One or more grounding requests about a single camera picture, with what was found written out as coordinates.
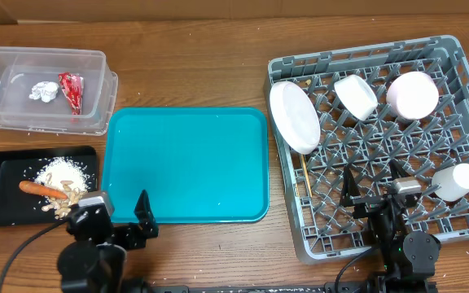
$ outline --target wooden table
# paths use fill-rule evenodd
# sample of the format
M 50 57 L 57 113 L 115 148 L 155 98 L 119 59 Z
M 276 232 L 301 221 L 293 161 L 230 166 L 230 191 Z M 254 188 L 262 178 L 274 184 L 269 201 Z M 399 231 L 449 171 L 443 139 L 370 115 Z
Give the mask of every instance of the wooden table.
M 469 15 L 0 26 L 0 46 L 103 51 L 119 76 L 116 110 L 253 106 L 266 114 L 262 87 L 272 58 L 442 34 L 458 37 L 469 60 Z M 0 151 L 89 144 L 102 163 L 105 143 L 106 136 L 0 130 Z M 146 249 L 129 253 L 127 275 L 145 276 L 155 285 L 194 287 L 322 285 L 334 280 L 346 261 L 308 266 L 296 259 L 271 135 L 269 143 L 271 200 L 262 221 L 164 225 Z M 42 227 L 0 228 L 0 271 L 15 248 Z M 11 266 L 4 289 L 58 292 L 55 263 L 70 242 L 64 229 L 33 242 Z M 362 280 L 379 267 L 376 259 L 365 259 L 343 279 Z M 444 245 L 433 279 L 441 292 L 469 291 L 469 241 Z

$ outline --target red candy wrapper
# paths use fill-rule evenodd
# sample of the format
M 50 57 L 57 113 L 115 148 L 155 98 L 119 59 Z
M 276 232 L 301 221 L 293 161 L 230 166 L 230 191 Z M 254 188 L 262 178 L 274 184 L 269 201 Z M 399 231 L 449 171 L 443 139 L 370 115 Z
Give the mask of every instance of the red candy wrapper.
M 64 96 L 70 104 L 73 115 L 81 114 L 83 79 L 77 74 L 65 72 L 59 74 L 59 83 Z

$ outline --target gray dish rack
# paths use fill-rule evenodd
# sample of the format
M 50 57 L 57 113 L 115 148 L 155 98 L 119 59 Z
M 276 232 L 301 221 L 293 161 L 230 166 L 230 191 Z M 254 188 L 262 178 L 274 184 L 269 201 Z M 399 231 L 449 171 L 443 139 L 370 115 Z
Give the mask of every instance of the gray dish rack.
M 396 117 L 386 104 L 392 81 L 411 71 L 429 74 L 440 92 L 436 110 L 416 121 Z M 352 117 L 334 92 L 334 83 L 351 74 L 363 77 L 378 97 L 379 106 L 366 121 Z M 405 214 L 407 227 L 434 234 L 442 242 L 469 238 L 469 194 L 446 203 L 432 195 L 438 187 L 431 186 L 434 172 L 469 163 L 469 65 L 455 37 L 273 59 L 264 88 L 268 102 L 277 81 L 294 82 L 308 94 L 322 128 L 318 149 L 305 157 L 307 186 L 300 155 L 271 119 L 294 247 L 301 261 L 340 260 L 373 243 L 366 220 L 354 220 L 351 208 L 339 206 L 346 164 L 351 164 L 362 196 L 375 196 L 392 181 L 388 161 L 399 160 L 423 185 L 418 206 Z

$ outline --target white bowl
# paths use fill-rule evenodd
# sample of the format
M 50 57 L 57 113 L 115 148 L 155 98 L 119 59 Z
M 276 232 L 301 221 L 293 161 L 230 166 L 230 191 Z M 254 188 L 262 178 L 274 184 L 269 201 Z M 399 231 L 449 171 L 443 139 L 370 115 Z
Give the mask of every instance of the white bowl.
M 424 118 L 439 102 L 439 90 L 424 72 L 408 72 L 398 77 L 388 89 L 387 103 L 393 111 L 408 120 Z
M 279 81 L 270 90 L 269 104 L 283 139 L 293 150 L 310 154 L 319 144 L 321 130 L 307 94 L 290 81 Z
M 361 121 L 366 120 L 378 106 L 374 91 L 357 75 L 337 81 L 334 91 L 347 110 Z

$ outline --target blue plastic tray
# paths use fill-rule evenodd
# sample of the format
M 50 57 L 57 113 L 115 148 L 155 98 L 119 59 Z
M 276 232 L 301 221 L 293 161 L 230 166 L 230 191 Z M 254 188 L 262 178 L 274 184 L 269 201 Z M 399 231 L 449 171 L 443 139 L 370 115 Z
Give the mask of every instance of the blue plastic tray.
M 101 189 L 115 223 L 143 189 L 158 223 L 254 222 L 269 209 L 265 116 L 254 108 L 126 108 L 110 120 Z

